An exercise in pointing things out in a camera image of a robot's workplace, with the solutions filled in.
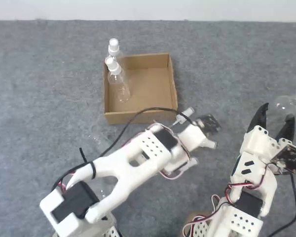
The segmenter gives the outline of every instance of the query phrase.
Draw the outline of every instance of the brown cardboard box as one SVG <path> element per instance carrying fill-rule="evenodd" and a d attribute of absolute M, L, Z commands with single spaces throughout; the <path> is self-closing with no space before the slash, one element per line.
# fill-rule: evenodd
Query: brown cardboard box
<path fill-rule="evenodd" d="M 131 90 L 127 102 L 119 102 L 113 96 L 113 87 L 110 87 L 107 80 L 109 71 L 104 64 L 104 114 L 109 124 L 126 123 L 138 111 L 148 107 L 178 108 L 169 53 L 133 55 L 124 60 Z M 133 122 L 171 119 L 175 119 L 172 112 L 146 111 Z"/>

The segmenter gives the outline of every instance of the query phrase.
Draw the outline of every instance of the plastic bottle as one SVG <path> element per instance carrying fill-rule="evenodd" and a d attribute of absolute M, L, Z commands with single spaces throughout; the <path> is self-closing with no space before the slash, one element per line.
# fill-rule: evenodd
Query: plastic bottle
<path fill-rule="evenodd" d="M 296 95 L 276 97 L 266 112 L 266 129 L 276 135 L 285 124 L 287 115 L 296 116 Z"/>
<path fill-rule="evenodd" d="M 130 90 L 127 81 L 127 76 L 122 67 L 112 57 L 105 59 L 105 64 L 109 69 L 108 81 L 116 93 L 120 102 L 126 102 L 130 98 Z"/>
<path fill-rule="evenodd" d="M 284 118 L 293 114 L 296 115 L 296 95 L 282 95 L 275 99 L 272 105 L 278 115 L 282 115 Z"/>
<path fill-rule="evenodd" d="M 110 39 L 108 52 L 108 56 L 111 56 L 116 62 L 118 62 L 122 66 L 122 68 L 125 69 L 124 54 L 119 49 L 118 39 Z"/>

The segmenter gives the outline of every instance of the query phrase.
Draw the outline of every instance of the robotic arm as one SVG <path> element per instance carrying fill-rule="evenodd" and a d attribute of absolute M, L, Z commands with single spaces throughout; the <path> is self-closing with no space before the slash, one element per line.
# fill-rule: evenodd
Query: robotic arm
<path fill-rule="evenodd" d="M 259 235 L 263 225 L 261 217 L 269 213 L 277 188 L 274 173 L 281 174 L 283 169 L 296 173 L 296 146 L 292 144 L 295 118 L 288 116 L 286 124 L 273 139 L 266 130 L 267 106 L 264 104 L 258 109 L 244 135 L 231 182 L 219 208 L 213 212 L 209 226 L 201 219 L 198 227 L 192 230 L 204 231 L 206 237 Z"/>
<path fill-rule="evenodd" d="M 219 128 L 212 115 L 194 121 L 178 135 L 154 123 L 114 153 L 78 169 L 66 191 L 62 194 L 54 189 L 41 201 L 40 207 L 60 237 L 100 236 L 114 224 L 111 211 L 142 183 L 158 172 L 166 177 L 177 172 L 181 175 L 197 164 L 189 152 L 198 147 L 215 149 L 216 142 L 209 140 L 205 133 Z M 130 164 L 134 160 L 139 166 Z M 94 176 L 118 179 L 111 194 L 103 200 L 99 200 L 86 183 Z"/>

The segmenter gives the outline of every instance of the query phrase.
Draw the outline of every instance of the clear plastic bottle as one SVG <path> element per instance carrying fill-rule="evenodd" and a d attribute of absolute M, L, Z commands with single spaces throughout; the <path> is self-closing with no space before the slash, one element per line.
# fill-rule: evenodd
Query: clear plastic bottle
<path fill-rule="evenodd" d="M 266 128 L 276 135 L 285 124 L 287 115 L 296 116 L 296 95 L 281 95 L 275 98 L 266 112 Z"/>
<path fill-rule="evenodd" d="M 256 112 L 253 108 L 246 108 L 242 111 L 242 124 L 245 130 L 248 129 L 250 121 Z M 266 112 L 266 129 L 271 135 L 276 135 L 285 124 L 287 115 L 296 115 L 296 95 L 281 95 L 269 104 Z"/>
<path fill-rule="evenodd" d="M 289 114 L 296 115 L 296 95 L 281 95 L 272 105 L 279 115 L 286 117 Z"/>
<path fill-rule="evenodd" d="M 127 76 L 122 67 L 112 57 L 105 59 L 105 64 L 109 69 L 108 81 L 113 87 L 113 92 L 120 102 L 126 102 L 130 98 L 130 89 L 127 81 Z"/>
<path fill-rule="evenodd" d="M 119 63 L 119 65 L 121 65 L 122 68 L 124 69 L 126 68 L 125 62 L 124 62 L 124 54 L 119 49 L 118 39 L 116 38 L 110 39 L 108 52 L 109 52 L 108 57 L 109 56 L 112 57 L 116 62 Z"/>

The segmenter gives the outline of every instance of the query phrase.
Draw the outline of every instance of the gray carpet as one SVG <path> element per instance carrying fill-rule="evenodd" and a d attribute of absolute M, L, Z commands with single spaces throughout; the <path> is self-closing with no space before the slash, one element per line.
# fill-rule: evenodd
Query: gray carpet
<path fill-rule="evenodd" d="M 296 93 L 296 24 L 0 22 L 0 237 L 50 236 L 40 200 L 81 163 L 80 146 L 96 158 L 121 131 L 103 116 L 110 37 L 127 54 L 170 52 L 179 107 L 213 113 L 223 127 L 212 138 L 217 150 L 194 153 L 197 167 L 176 181 L 153 177 L 113 212 L 126 237 L 174 237 L 190 212 L 210 211 L 211 194 L 222 196 L 229 181 L 244 118 L 277 95 Z M 132 125 L 119 144 L 145 126 Z M 289 177 L 277 180 L 261 237 L 295 214 Z M 296 237 L 296 223 L 278 236 Z"/>

